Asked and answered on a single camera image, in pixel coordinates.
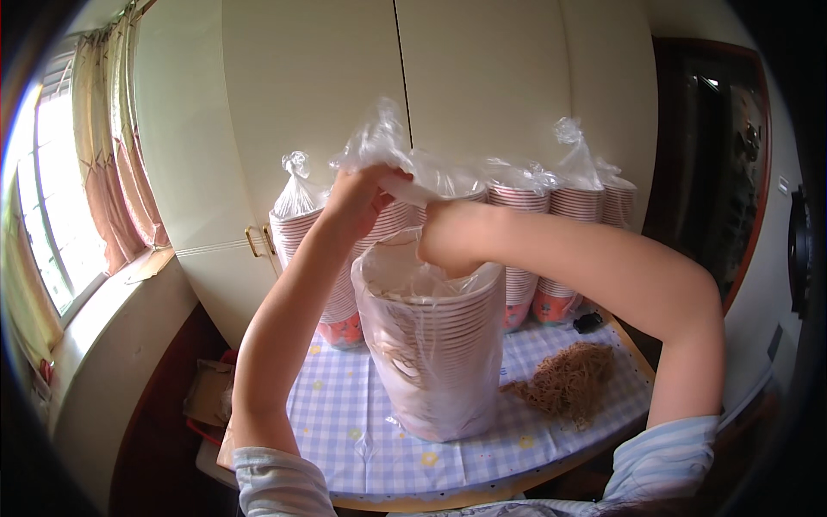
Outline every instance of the checkered tablecloth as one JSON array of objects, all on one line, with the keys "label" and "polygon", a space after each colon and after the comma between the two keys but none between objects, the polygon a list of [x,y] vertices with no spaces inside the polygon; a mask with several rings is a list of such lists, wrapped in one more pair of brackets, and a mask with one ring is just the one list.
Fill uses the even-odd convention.
[{"label": "checkered tablecloth", "polygon": [[648,410],[652,382],[610,325],[581,336],[570,325],[526,323],[504,338],[500,384],[530,379],[544,357],[580,340],[611,345],[616,360],[603,409],[584,431],[503,393],[487,433],[450,443],[420,440],[393,418],[367,348],[334,350],[318,334],[288,399],[290,423],[302,457],[322,470],[334,498],[456,492],[515,476],[588,448]]}]

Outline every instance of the curtain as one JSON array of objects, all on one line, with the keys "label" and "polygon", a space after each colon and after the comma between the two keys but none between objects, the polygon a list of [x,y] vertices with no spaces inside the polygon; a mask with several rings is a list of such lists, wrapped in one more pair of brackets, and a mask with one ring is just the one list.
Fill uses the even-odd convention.
[{"label": "curtain", "polygon": [[31,254],[17,178],[9,182],[5,194],[0,267],[6,322],[12,326],[10,334],[20,343],[31,366],[48,380],[51,349],[63,337],[63,328]]},{"label": "curtain", "polygon": [[74,141],[92,220],[106,243],[109,275],[145,247],[170,244],[141,156],[132,91],[134,5],[81,36],[72,67]]}]

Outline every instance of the striped sleeve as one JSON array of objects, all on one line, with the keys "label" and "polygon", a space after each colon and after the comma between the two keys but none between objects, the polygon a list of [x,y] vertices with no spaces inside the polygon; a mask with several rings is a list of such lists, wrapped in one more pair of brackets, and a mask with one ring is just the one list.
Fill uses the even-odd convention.
[{"label": "striped sleeve", "polygon": [[694,495],[712,466],[718,420],[710,415],[666,422],[620,445],[603,501]]},{"label": "striped sleeve", "polygon": [[232,454],[247,517],[336,516],[324,475],[301,457],[265,447],[243,447]]}]

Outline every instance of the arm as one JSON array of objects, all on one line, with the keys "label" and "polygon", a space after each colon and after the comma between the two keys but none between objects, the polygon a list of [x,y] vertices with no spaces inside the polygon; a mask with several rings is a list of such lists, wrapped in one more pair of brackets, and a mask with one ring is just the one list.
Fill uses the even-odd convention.
[{"label": "arm", "polygon": [[287,395],[353,244],[370,232],[393,200],[377,186],[388,174],[401,171],[382,165],[354,175],[339,173],[321,216],[250,321],[232,392],[237,447],[299,455],[287,419]]},{"label": "arm", "polygon": [[419,257],[460,275],[495,261],[553,278],[663,341],[647,427],[718,414],[724,320],[712,277],[635,233],[480,203],[431,203]]}]

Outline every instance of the cabinet door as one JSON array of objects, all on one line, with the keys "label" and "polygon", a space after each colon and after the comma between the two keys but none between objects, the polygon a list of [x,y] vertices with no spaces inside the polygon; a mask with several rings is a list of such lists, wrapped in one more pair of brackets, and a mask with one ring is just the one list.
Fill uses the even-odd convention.
[{"label": "cabinet door", "polygon": [[158,2],[140,31],[136,109],[155,201],[195,293],[238,347],[276,273],[227,106],[221,0]]},{"label": "cabinet door", "polygon": [[238,349],[250,320],[275,283],[275,271],[263,257],[252,259],[246,242],[177,253],[189,283],[210,319]]},{"label": "cabinet door", "polygon": [[553,131],[571,115],[557,0],[397,0],[396,7],[415,146],[546,165],[566,154]]},{"label": "cabinet door", "polygon": [[638,186],[632,229],[646,217],[657,148],[657,73],[643,3],[561,0],[571,68],[571,115],[593,156]]},{"label": "cabinet door", "polygon": [[266,222],[288,179],[283,155],[307,152],[311,179],[329,182],[327,162],[379,96],[400,105],[407,126],[393,0],[224,2],[222,43],[256,219]]}]

